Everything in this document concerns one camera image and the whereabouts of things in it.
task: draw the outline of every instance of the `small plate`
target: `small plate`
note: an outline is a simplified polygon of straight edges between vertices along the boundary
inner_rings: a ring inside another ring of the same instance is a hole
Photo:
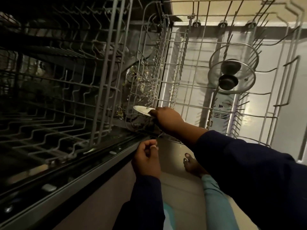
[[[151,110],[155,110],[155,108],[147,106],[134,106],[133,109],[147,116],[151,116],[150,114],[148,114],[148,112],[150,112]]]

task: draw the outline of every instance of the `bare foot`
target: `bare foot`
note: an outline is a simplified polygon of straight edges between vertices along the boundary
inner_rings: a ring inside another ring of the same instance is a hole
[[[200,178],[205,174],[209,174],[190,154],[186,153],[185,157],[186,158],[183,159],[183,164],[187,172]]]

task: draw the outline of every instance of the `open dishwasher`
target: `open dishwasher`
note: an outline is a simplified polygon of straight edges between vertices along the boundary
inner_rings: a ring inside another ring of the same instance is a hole
[[[176,142],[135,105],[274,148],[306,34],[291,0],[2,2],[0,229],[31,227],[143,139]]]

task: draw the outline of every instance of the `teal fabric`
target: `teal fabric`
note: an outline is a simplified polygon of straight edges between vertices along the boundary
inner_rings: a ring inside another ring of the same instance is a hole
[[[175,225],[175,216],[173,209],[165,202],[163,202],[163,209],[165,215],[163,230],[175,230],[176,225]]]
[[[208,230],[239,230],[232,207],[217,182],[208,174],[202,176],[206,200]]]

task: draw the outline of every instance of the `dishwasher door edge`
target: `dishwasher door edge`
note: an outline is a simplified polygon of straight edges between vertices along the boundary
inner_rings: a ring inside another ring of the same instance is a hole
[[[13,229],[23,230],[30,228],[33,224],[42,219],[44,216],[46,216],[48,213],[50,213],[52,210],[54,210],[64,201],[69,199],[71,196],[76,194],[82,188],[87,186],[90,182],[98,178],[100,175],[102,175],[111,167],[116,165],[126,156],[135,151],[138,145],[139,142],[133,144],[132,146],[126,148],[117,156],[110,159],[109,161],[98,165],[97,167],[83,174],[82,176],[75,179],[71,183],[61,187],[56,192],[40,200],[38,203],[33,204],[32,206],[23,210],[16,216],[13,216],[12,218],[3,222],[2,225],[0,225],[0,230],[13,230]]]

